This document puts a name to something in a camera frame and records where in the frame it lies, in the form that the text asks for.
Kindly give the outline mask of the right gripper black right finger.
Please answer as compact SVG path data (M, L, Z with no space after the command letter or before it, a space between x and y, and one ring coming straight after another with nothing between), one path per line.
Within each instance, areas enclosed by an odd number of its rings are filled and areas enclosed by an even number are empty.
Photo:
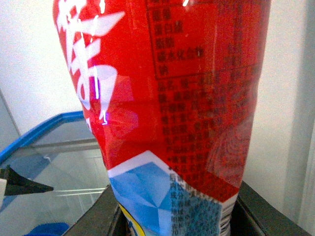
M232 236L308 236L309 233L272 207L242 182L230 220Z

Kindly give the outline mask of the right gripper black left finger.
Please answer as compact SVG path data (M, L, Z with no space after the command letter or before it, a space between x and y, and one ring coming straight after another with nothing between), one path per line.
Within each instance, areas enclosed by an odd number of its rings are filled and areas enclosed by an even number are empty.
M110 185L65 234L67 236L123 235L123 213Z

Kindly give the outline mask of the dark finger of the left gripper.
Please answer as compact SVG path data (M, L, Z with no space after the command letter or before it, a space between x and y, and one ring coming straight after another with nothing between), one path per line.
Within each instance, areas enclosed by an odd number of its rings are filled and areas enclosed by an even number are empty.
M6 180L4 196L45 193L54 190L51 186L19 175L9 165L0 170L0 178Z

